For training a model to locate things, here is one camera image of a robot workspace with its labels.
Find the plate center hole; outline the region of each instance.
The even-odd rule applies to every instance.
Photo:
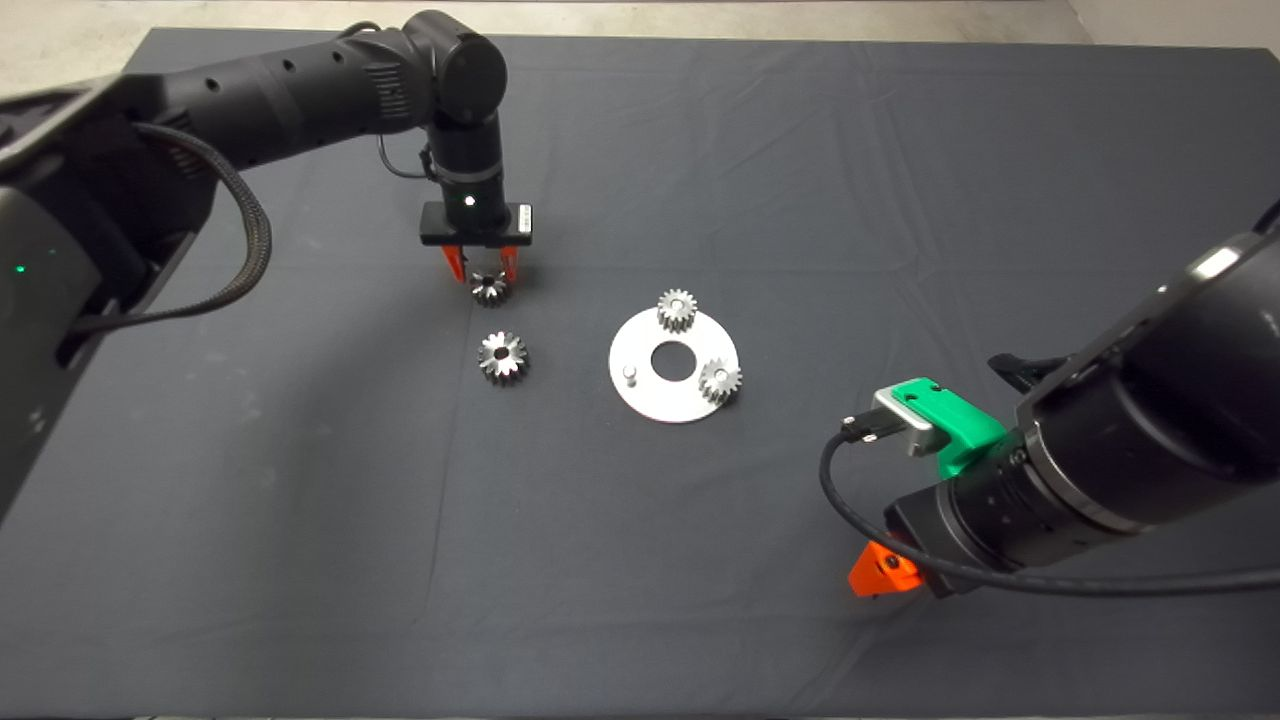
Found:
[[[666,380],[678,383],[694,374],[698,360],[687,345],[669,340],[653,350],[649,359],[653,372]]]

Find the floor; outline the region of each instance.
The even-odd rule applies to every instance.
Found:
[[[854,0],[842,3],[420,3],[4,0],[0,96],[118,70],[156,26],[339,28],[442,8],[486,33],[1267,46],[1275,0]]]

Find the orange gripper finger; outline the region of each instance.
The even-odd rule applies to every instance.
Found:
[[[859,597],[906,592],[922,584],[924,578],[914,562],[876,542],[867,543],[849,571],[849,587]]]

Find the spur gear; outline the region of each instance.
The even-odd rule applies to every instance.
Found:
[[[520,336],[499,331],[480,343],[479,365],[489,382],[511,384],[529,370],[529,350]]]
[[[471,273],[471,297],[485,307],[502,305],[511,295],[507,273]]]
[[[723,405],[742,387],[742,370],[730,365],[724,360],[712,360],[703,365],[703,372],[698,375],[698,388],[703,391],[703,397]]]
[[[658,322],[673,333],[687,331],[696,314],[698,300],[682,290],[668,290],[658,297]]]

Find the black cable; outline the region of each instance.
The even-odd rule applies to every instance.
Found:
[[[1262,217],[1258,218],[1257,223],[1253,223],[1253,232],[1257,234],[1267,234],[1271,228],[1275,227],[1276,220],[1280,220],[1280,200],[1276,200]]]
[[[221,152],[198,137],[178,129],[150,123],[133,123],[133,127],[142,137],[177,146],[200,158],[223,181],[223,184],[230,191],[232,199],[236,200],[236,205],[239,206],[244,220],[244,240],[248,245],[244,265],[241,266],[236,277],[223,290],[207,300],[156,313],[81,318],[72,324],[70,334],[110,332],[155,323],[156,320],[202,315],[219,307],[225,307],[253,290],[257,281],[262,279],[262,274],[266,273],[266,265],[271,260],[271,222],[266,218],[266,211],[262,210],[262,205],[257,201],[253,191],[250,190],[244,179],[239,177],[239,173],[236,172],[236,168],[232,167],[230,161]]]
[[[337,38],[342,40],[343,37],[351,37],[352,35],[356,35],[357,32],[364,32],[366,29],[378,32],[383,29],[383,27],[372,20],[360,20],[358,23],[352,23],[347,26],[346,29],[338,33]]]
[[[856,442],[863,434],[867,433],[852,427],[827,441],[822,448],[822,460],[818,462],[818,480],[822,483],[822,492],[826,493],[836,512],[855,530],[922,568],[1006,591],[1074,597],[1167,597],[1280,588],[1280,568],[1147,578],[1055,578],[997,573],[929,555],[876,527],[870,520],[859,515],[836,491],[836,484],[831,479],[831,461],[836,450],[841,445]]]
[[[383,136],[380,135],[378,136],[378,156],[383,160],[383,167],[387,168],[387,170],[393,176],[410,179],[429,179],[431,182],[436,182],[435,176],[431,173],[411,173],[408,170],[402,170],[396,165],[392,165],[390,158],[387,156],[387,142],[383,140]]]

